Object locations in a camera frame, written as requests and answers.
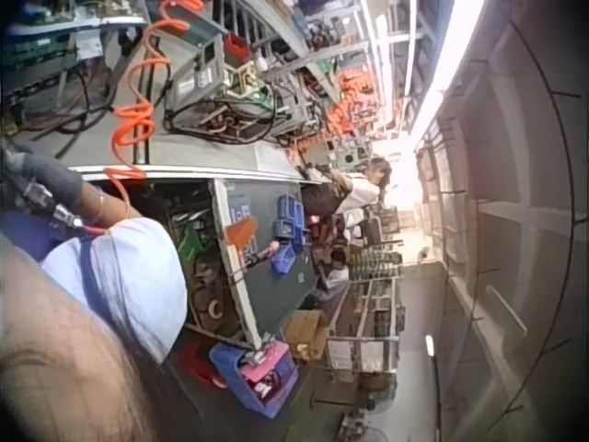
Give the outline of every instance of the blue plastic bin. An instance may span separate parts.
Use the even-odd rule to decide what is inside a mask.
[[[294,202],[294,226],[305,228],[305,210],[298,201]]]
[[[281,358],[275,367],[275,371],[282,382],[281,389],[269,401],[264,403],[239,372],[239,361],[245,354],[246,350],[244,349],[218,343],[211,349],[209,356],[216,369],[225,379],[227,386],[246,408],[273,419],[284,406],[298,380],[298,370],[295,362],[288,352]]]
[[[287,221],[295,221],[295,205],[298,201],[289,194],[278,198],[278,217]]]
[[[309,231],[306,228],[295,227],[293,238],[294,252],[300,253],[301,251],[303,251],[305,246],[308,245],[310,245]]]
[[[295,250],[292,244],[283,246],[270,258],[272,268],[277,274],[287,274],[296,260]]]
[[[274,221],[274,236],[280,239],[293,239],[295,237],[295,224],[285,219]]]

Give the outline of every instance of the red container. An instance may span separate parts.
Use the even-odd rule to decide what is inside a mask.
[[[225,51],[242,64],[251,57],[248,43],[233,32],[229,32],[225,38]]]

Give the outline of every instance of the workbench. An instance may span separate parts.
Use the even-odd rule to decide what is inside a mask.
[[[215,180],[213,194],[218,211],[216,218],[222,229],[250,215],[258,221],[258,230],[244,250],[245,254],[260,252],[274,240],[273,223],[278,218],[280,196],[290,194],[301,200],[299,185],[286,181]],[[243,260],[236,248],[221,244],[221,251],[225,255],[227,273],[236,281],[232,289],[246,335],[250,343],[259,348],[264,334],[275,334],[283,320],[300,306],[316,285],[310,250],[299,254],[291,271],[285,275],[277,274],[270,261],[243,274]]]

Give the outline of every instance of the cardboard box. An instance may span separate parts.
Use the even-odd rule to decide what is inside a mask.
[[[297,310],[284,326],[284,339],[295,359],[318,361],[328,337],[328,319],[322,310]]]

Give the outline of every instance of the hand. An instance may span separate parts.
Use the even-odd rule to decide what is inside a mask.
[[[57,203],[71,209],[79,200],[83,180],[78,172],[68,169],[53,157],[21,152],[4,151],[4,153],[8,169],[18,173],[26,180],[35,179],[53,194]]]

